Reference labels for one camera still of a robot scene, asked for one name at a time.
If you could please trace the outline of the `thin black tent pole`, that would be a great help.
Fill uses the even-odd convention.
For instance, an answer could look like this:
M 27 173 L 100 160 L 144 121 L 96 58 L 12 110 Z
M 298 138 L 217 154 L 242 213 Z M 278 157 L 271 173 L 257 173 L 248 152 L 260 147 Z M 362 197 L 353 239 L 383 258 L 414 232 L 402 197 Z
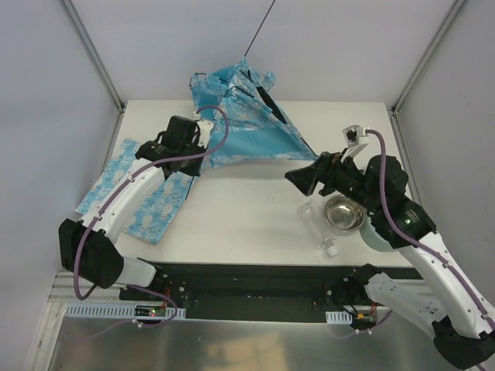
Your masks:
M 253 37 L 251 38 L 251 41 L 249 42 L 249 44 L 248 44 L 248 46 L 247 46 L 247 48 L 246 48 L 246 50 L 244 52 L 243 57 L 247 57 L 248 56 L 249 52 L 252 49 L 252 46 L 254 45 L 255 40 L 257 39 L 260 31 L 262 30 L 264 24 L 266 23 L 266 20 L 269 17 L 269 15 L 270 15 L 270 13 L 271 13 L 271 11 L 272 11 L 272 9 L 273 9 L 273 7 L 274 7 L 274 5 L 275 5 L 276 2 L 277 2 L 276 0 L 271 0 L 270 1 L 270 4 L 268 6 L 268 9 L 266 10 L 266 12 L 265 12 L 262 20 L 260 21 L 260 23 L 259 23 L 259 25 L 258 25 L 258 27 L 257 27 L 257 29 L 256 29 L 256 31 L 255 31 L 255 33 L 253 35 Z

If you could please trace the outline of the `green double pet bowl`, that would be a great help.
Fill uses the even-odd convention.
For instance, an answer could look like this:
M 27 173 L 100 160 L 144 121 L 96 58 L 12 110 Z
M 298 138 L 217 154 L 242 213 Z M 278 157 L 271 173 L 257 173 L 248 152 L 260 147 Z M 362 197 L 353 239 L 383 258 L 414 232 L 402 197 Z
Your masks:
M 369 223 L 365 223 L 360 228 L 360 236 L 365 244 L 372 250 L 381 253 L 394 251 L 394 248 L 383 237 L 381 237 Z

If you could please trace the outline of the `stainless steel bowl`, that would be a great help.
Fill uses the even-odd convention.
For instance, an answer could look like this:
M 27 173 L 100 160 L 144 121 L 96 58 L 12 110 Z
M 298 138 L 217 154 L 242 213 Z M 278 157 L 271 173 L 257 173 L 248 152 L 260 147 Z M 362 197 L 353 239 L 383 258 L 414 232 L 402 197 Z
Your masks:
M 328 199 L 324 212 L 328 223 L 343 233 L 359 230 L 366 217 L 365 208 L 342 195 Z

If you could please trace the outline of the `blue snowman tent mat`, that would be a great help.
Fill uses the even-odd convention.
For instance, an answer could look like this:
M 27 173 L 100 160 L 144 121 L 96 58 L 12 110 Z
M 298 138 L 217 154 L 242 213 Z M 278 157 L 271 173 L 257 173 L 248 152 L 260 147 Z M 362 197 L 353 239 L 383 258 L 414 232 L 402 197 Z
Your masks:
M 120 144 L 101 176 L 77 206 L 77 213 L 86 214 L 111 193 L 129 170 L 140 145 L 131 139 Z M 143 200 L 123 231 L 148 244 L 158 244 L 197 180 L 197 177 L 181 172 L 171 175 Z

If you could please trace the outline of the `clear plastic water bottle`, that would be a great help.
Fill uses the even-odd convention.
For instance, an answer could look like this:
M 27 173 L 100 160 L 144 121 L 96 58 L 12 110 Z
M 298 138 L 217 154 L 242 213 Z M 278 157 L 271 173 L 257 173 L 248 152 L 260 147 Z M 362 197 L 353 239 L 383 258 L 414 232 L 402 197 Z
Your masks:
M 313 243 L 328 257 L 335 257 L 339 253 L 335 245 L 336 234 L 326 220 L 323 208 L 313 201 L 308 201 L 298 208 L 298 215 Z

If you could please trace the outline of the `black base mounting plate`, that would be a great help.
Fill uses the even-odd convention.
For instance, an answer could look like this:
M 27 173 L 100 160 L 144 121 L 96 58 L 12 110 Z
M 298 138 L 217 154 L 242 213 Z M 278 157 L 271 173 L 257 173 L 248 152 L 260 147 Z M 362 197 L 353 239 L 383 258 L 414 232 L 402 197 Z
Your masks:
M 366 308 L 364 281 L 372 274 L 420 280 L 414 268 L 151 264 L 143 290 L 122 289 L 122 301 L 150 301 L 204 320 L 323 323 L 328 311 Z

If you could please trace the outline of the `blue snowman pet tent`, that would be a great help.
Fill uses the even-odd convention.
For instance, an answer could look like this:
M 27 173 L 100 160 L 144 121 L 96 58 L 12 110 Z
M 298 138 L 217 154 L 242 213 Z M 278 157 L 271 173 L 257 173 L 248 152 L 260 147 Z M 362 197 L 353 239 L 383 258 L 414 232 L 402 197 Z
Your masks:
M 212 147 L 224 137 L 224 117 L 229 121 L 227 140 L 210 156 L 211 168 L 265 159 L 316 160 L 316 153 L 269 95 L 275 81 L 273 73 L 257 71 L 246 59 L 191 76 L 194 107 L 203 108 L 201 118 L 214 123 Z

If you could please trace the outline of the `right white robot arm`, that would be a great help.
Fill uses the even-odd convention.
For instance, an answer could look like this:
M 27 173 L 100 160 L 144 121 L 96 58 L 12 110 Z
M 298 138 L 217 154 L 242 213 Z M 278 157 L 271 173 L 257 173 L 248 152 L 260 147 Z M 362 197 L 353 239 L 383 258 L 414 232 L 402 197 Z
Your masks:
M 365 264 L 349 279 L 353 303 L 372 300 L 390 308 L 421 329 L 457 369 L 479 366 L 493 356 L 494 306 L 455 262 L 427 212 L 406 196 L 408 176 L 395 157 L 376 155 L 361 171 L 346 154 L 323 152 L 285 178 L 305 196 L 321 183 L 320 195 L 338 192 L 365 208 L 367 222 L 360 232 L 365 244 L 376 251 L 396 250 L 435 296 L 429 301 Z

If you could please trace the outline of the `aluminium front rail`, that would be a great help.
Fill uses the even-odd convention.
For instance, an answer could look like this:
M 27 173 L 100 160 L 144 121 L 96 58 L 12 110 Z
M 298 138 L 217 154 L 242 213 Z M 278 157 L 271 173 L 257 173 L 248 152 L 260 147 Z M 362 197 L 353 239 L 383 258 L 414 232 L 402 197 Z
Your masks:
M 396 282 L 403 288 L 407 288 L 414 293 L 427 298 L 435 298 L 431 288 L 426 284 L 424 280 L 400 280 Z M 119 298 L 120 287 L 114 285 L 108 289 L 96 288 L 84 303 L 96 302 L 96 303 L 117 303 L 121 299 Z M 53 302 L 77 302 L 78 299 L 74 294 L 73 289 L 73 274 L 69 272 L 58 272 L 55 277 L 55 281 L 49 294 L 49 301 Z

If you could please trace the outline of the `aluminium frame post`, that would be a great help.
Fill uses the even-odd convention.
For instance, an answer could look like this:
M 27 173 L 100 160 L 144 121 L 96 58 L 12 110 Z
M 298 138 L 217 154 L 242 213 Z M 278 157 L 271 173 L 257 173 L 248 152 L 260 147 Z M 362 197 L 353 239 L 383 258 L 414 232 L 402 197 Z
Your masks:
M 87 58 L 90 61 L 90 64 L 97 74 L 97 77 L 103 84 L 104 89 L 113 102 L 113 105 L 116 107 L 117 111 L 121 113 L 125 109 L 125 102 L 121 99 L 100 54 L 97 51 L 86 26 L 84 25 L 83 19 L 77 11 L 75 4 L 71 0 L 60 0 L 59 4 L 61 9 L 66 14 L 66 17 L 68 18 Z
M 399 93 L 398 98 L 390 106 L 390 112 L 394 116 L 399 113 L 406 103 L 415 86 L 427 70 L 428 65 L 433 61 L 436 53 L 439 51 L 444 39 L 447 37 L 455 22 L 462 15 L 469 3 L 469 0 L 455 0 L 449 6 L 447 13 L 443 17 L 438 28 L 435 30 L 432 39 L 429 41 L 420 59 L 416 63 L 410 77 L 407 79 L 405 85 Z

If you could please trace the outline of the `right aluminium frame post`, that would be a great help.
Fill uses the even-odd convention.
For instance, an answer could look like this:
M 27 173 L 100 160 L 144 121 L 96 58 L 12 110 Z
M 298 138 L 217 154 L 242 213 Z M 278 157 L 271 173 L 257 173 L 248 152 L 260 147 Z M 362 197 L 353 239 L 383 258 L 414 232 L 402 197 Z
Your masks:
M 469 3 L 469 0 L 455 0 L 449 6 L 447 13 L 443 17 L 438 28 L 435 30 L 432 39 L 429 41 L 420 59 L 416 63 L 410 77 L 407 79 L 405 85 L 399 93 L 398 98 L 390 106 L 390 112 L 394 116 L 399 113 L 406 103 L 415 86 L 427 70 L 428 65 L 433 61 L 436 53 L 439 51 L 444 39 L 447 37 L 455 22 L 462 15 Z

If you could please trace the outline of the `left aluminium frame post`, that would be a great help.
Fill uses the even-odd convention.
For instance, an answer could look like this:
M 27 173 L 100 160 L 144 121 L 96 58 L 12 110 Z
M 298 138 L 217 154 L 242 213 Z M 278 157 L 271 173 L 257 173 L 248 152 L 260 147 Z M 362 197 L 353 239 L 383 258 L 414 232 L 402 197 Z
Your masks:
M 86 26 L 84 25 L 83 19 L 77 11 L 75 4 L 71 0 L 60 0 L 59 4 L 61 9 L 66 14 L 66 17 L 68 18 L 87 58 L 90 61 L 90 64 L 97 74 L 97 77 L 103 84 L 104 89 L 113 102 L 113 105 L 116 107 L 117 111 L 121 113 L 125 109 L 125 102 L 121 99 L 100 54 L 97 51 Z

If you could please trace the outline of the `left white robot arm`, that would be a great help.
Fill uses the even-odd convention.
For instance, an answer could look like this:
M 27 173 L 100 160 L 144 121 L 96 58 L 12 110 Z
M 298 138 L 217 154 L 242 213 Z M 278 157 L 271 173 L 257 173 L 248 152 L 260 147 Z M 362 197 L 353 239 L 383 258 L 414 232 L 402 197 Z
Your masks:
M 148 301 L 158 299 L 163 282 L 144 260 L 122 256 L 115 244 L 142 201 L 177 172 L 198 176 L 213 122 L 174 115 L 167 129 L 146 141 L 114 188 L 80 220 L 64 220 L 58 230 L 60 259 L 75 278 L 99 288 L 134 285 Z

